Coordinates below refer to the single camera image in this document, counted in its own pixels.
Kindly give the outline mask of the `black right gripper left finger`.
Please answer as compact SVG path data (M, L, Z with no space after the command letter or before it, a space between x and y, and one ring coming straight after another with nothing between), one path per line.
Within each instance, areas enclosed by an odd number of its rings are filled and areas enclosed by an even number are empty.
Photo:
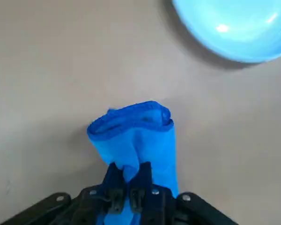
M122 170L111 163L101 184L84 188L77 197L54 193L4 221L5 225L101 225L108 213L124 208Z

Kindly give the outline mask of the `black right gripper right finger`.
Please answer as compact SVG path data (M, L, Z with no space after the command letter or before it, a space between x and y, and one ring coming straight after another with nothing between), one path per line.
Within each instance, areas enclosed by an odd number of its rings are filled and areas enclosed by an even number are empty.
M170 189L155 185L149 162L140 165L128 187L131 210L140 214L141 225L237 225L192 192L175 198Z

